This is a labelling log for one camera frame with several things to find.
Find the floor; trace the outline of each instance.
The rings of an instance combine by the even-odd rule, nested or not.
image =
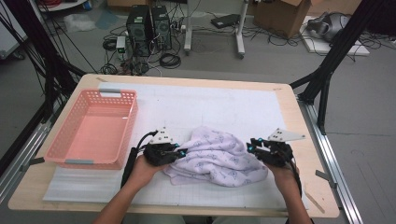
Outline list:
[[[87,32],[69,34],[95,70],[104,64],[103,36],[122,26],[122,13],[95,8],[66,10],[67,13],[86,13],[96,22],[96,28]],[[210,26],[211,15],[194,18],[196,24]],[[252,27],[251,18],[247,26]],[[72,64],[92,72],[73,45],[61,35]],[[232,35],[200,32],[193,36],[192,52],[179,53],[181,66],[174,70],[151,69],[150,77],[185,77],[253,82],[291,83],[318,68],[323,57],[308,53],[304,44],[292,47],[268,43],[268,35],[244,38],[246,56],[241,60],[235,50]],[[275,40],[278,45],[283,40]],[[334,154],[360,211],[364,223],[395,223],[396,175],[392,168],[396,159],[394,111],[394,83],[396,76],[395,49],[382,46],[369,49],[369,57],[356,57],[356,62],[345,58],[332,77],[326,132]],[[295,90],[300,93],[303,88]],[[44,101],[33,66],[26,60],[0,61],[0,156],[10,147],[29,119]],[[7,208],[7,199],[0,205],[2,223],[85,223],[95,213],[37,213],[17,212]],[[192,223],[203,223],[201,217],[188,217]],[[315,219],[317,223],[347,223],[339,218]],[[262,218],[262,223],[284,223],[284,218]]]

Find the cardboard box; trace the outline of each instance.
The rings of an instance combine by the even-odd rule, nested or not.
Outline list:
[[[321,0],[276,0],[257,5],[253,23],[276,35],[291,38],[299,33],[312,5]]]
[[[149,5],[151,6],[152,0],[107,0],[109,7],[131,7],[133,5]]]
[[[318,17],[325,11],[352,15],[360,3],[361,0],[326,0],[309,8],[308,15]]]
[[[249,0],[247,6],[247,15],[254,16],[254,13],[256,12],[256,8],[257,8],[257,4],[254,4],[253,0]]]

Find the crumpled cloth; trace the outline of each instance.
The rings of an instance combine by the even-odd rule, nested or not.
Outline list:
[[[230,133],[208,127],[192,132],[191,140],[178,149],[187,148],[186,157],[164,169],[173,185],[209,181],[225,187],[240,187],[264,180],[268,168],[245,144]]]

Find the desktop computer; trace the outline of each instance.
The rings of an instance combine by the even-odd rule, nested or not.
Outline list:
[[[166,6],[156,6],[151,8],[152,23],[154,27],[154,37],[157,49],[171,49],[172,36],[170,20]]]
[[[152,41],[152,25],[149,14],[149,6],[134,5],[126,22],[126,28],[131,40],[134,56],[148,57],[150,55],[149,44]]]

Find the pink plastic basket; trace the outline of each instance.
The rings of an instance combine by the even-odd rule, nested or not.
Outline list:
[[[136,91],[82,90],[44,158],[64,168],[121,169],[136,114]]]

